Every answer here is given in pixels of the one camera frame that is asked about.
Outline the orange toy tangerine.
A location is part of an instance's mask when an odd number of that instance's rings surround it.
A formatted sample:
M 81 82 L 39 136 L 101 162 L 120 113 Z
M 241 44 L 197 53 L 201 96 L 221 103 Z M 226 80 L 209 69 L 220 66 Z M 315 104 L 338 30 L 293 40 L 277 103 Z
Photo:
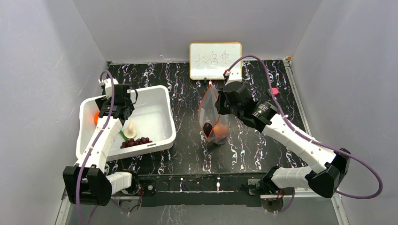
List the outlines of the orange toy tangerine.
M 99 119 L 99 112 L 95 113 L 94 117 L 93 117 L 93 121 L 94 124 L 97 125 L 98 124 L 98 119 Z

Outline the clear zip top bag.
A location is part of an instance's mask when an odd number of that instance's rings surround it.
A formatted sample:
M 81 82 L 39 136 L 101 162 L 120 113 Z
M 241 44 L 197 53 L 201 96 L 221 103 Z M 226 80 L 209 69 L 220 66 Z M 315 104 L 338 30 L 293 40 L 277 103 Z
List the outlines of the clear zip top bag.
M 215 103 L 218 98 L 218 91 L 212 85 L 211 82 L 208 83 L 207 91 L 204 94 L 198 108 L 198 119 L 199 119 L 199 126 L 203 132 L 203 125 L 208 122 L 210 123 L 213 128 L 217 124 L 225 124 L 229 127 L 229 116 L 228 115 L 220 115 L 215 108 Z M 223 145 L 227 142 L 228 137 L 224 139 L 217 139 L 213 133 L 213 130 L 209 137 L 206 137 L 204 134 L 205 139 L 209 143 L 214 143 L 217 145 Z

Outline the orange toy fruit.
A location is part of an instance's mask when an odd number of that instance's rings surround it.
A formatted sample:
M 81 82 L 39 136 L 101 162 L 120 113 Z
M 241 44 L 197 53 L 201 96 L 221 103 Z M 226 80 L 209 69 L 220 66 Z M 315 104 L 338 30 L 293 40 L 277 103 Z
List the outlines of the orange toy fruit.
M 217 139 L 224 139 L 229 136 L 229 127 L 225 124 L 217 124 L 213 128 L 213 133 Z

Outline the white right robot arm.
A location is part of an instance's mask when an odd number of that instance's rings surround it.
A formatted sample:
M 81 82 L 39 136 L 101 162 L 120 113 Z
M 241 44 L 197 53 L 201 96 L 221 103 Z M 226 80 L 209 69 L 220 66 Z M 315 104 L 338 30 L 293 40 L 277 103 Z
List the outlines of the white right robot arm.
M 284 145 L 307 164 L 305 167 L 283 168 L 274 166 L 256 184 L 256 190 L 265 189 L 277 194 L 284 188 L 309 188 L 316 194 L 331 198 L 345 177 L 349 157 L 315 144 L 309 135 L 300 137 L 298 127 L 288 127 L 278 109 L 268 101 L 254 101 L 241 82 L 231 82 L 218 90 L 215 107 L 219 114 L 232 114 L 250 128 Z

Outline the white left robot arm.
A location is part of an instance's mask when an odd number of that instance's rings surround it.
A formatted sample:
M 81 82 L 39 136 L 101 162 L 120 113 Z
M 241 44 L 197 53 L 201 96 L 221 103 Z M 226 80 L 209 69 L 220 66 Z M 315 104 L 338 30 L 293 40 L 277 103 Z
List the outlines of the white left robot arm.
M 84 100 L 80 105 L 80 128 L 73 166 L 66 166 L 63 180 L 72 204 L 106 206 L 111 196 L 124 190 L 135 195 L 140 182 L 130 172 L 105 175 L 105 164 L 125 121 L 134 110 L 131 88 L 116 84 L 111 90 L 105 85 L 106 94 Z

